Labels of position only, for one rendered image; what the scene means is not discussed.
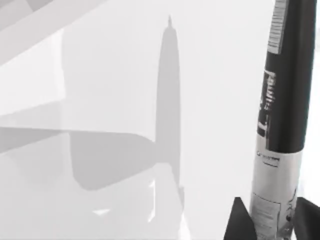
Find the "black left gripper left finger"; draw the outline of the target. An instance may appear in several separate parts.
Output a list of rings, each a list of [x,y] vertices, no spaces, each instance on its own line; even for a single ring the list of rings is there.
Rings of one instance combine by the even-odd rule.
[[[239,196],[233,200],[223,240],[258,240],[253,220]]]

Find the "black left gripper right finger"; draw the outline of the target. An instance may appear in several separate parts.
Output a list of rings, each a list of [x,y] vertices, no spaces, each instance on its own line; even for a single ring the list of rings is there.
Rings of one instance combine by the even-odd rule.
[[[320,206],[298,197],[293,228],[296,240],[320,240]]]

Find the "black and silver bottle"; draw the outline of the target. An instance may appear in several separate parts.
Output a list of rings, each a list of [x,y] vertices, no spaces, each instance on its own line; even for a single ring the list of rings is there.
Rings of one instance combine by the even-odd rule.
[[[274,0],[249,214],[257,240],[291,240],[309,117],[318,0]]]

